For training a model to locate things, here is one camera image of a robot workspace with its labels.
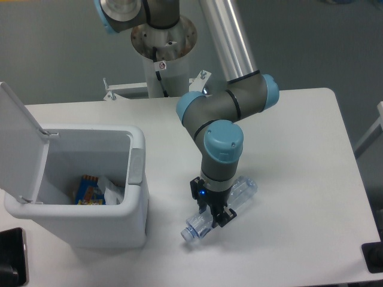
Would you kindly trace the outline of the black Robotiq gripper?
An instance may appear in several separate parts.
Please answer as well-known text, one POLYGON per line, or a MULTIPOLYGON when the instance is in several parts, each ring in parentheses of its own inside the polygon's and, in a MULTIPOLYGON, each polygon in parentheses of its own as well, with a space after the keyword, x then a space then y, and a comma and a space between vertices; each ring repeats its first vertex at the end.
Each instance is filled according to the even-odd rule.
POLYGON ((199 213, 206 211, 209 206, 214 215, 214 228, 224 227, 227 223, 237 217, 237 213, 227 207, 231 188, 224 191, 212 191, 204 187, 205 181, 199 176, 190 181, 191 196, 197 201, 199 213))

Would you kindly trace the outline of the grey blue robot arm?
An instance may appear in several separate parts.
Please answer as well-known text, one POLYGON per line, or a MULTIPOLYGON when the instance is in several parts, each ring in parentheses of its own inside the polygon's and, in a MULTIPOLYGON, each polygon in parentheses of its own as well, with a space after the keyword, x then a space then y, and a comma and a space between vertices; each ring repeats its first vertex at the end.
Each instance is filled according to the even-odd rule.
MULTIPOLYGON (((160 84, 160 95, 171 97, 164 84, 165 65, 185 57, 194 47, 196 31, 180 13, 178 1, 95 1, 106 31, 131 30, 136 51, 146 57, 160 84)), ((229 193, 243 150, 238 121, 274 106, 279 100, 275 80, 261 74, 241 30, 235 1, 201 1, 218 58, 227 81, 224 91, 205 96, 190 91, 178 101, 177 115, 202 155, 201 171, 190 183, 200 211, 210 210, 213 226, 236 216, 229 193)))

